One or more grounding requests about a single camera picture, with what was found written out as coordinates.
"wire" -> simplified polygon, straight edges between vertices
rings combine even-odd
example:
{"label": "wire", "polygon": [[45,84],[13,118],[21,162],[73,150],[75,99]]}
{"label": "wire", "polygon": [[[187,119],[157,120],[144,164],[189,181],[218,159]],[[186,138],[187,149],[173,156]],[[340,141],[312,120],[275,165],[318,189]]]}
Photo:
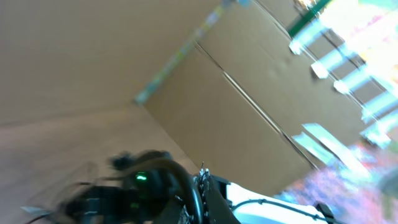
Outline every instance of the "wire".
{"label": "wire", "polygon": [[41,220],[41,219],[43,219],[43,218],[45,218],[45,217],[47,217],[47,216],[48,216],[48,215],[41,215],[41,216],[38,216],[38,217],[32,219],[31,221],[27,222],[26,224],[32,224],[33,222],[36,222],[37,220]]}
{"label": "wire", "polygon": [[284,205],[284,204],[279,203],[279,202],[273,202],[273,201],[270,201],[270,200],[267,200],[267,199],[247,200],[247,201],[241,202],[241,203],[233,206],[231,208],[231,211],[234,212],[240,206],[245,205],[245,204],[249,204],[249,203],[259,203],[260,205],[263,204],[263,203],[268,203],[268,204],[271,204],[271,205],[277,205],[279,207],[289,209],[289,210],[291,210],[293,212],[297,212],[297,213],[300,213],[300,214],[305,215],[305,216],[309,216],[309,217],[313,218],[314,220],[322,220],[322,221],[326,221],[326,222],[330,222],[330,223],[345,224],[345,223],[343,223],[341,221],[335,220],[334,218],[323,218],[323,217],[320,217],[319,215],[313,215],[311,213],[304,212],[303,210],[300,210],[300,209],[297,209],[297,208],[294,208],[294,207],[290,207],[288,205]]}

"floor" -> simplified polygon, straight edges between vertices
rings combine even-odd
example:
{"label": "floor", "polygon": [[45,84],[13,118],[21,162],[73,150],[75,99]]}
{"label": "floor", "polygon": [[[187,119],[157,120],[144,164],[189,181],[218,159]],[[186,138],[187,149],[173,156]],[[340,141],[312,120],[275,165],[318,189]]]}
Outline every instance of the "floor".
{"label": "floor", "polygon": [[51,206],[57,192],[76,180],[112,173],[107,159],[123,151],[166,150],[189,173],[198,168],[143,108],[121,106],[96,113],[0,127],[1,223],[25,223],[20,208]]}

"green bar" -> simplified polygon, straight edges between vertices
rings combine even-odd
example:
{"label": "green bar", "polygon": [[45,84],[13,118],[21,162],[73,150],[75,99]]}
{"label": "green bar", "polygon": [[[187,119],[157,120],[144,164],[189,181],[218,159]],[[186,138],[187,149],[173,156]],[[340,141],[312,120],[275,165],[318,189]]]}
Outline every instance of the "green bar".
{"label": "green bar", "polygon": [[316,5],[314,5],[296,24],[289,29],[288,33],[293,38],[300,32],[300,30],[305,27],[314,17],[318,14],[321,9],[323,9],[331,0],[321,0]]}

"green light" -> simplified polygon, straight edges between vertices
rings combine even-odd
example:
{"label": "green light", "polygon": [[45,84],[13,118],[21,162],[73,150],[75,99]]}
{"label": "green light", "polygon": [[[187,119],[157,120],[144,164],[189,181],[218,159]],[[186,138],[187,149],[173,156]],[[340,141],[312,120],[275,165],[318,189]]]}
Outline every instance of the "green light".
{"label": "green light", "polygon": [[137,180],[146,180],[147,177],[144,177],[143,175],[138,175]]}

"brown floor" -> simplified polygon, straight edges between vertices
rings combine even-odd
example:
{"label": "brown floor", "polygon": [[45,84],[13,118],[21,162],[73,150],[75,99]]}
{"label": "brown floor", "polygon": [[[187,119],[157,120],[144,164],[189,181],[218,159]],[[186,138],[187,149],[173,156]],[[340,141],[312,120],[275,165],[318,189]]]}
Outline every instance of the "brown floor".
{"label": "brown floor", "polygon": [[21,206],[49,206],[52,193],[86,176],[88,162],[109,175],[107,158],[145,149],[169,151],[190,173],[198,170],[136,106],[0,127],[0,223],[25,223],[31,217]]}

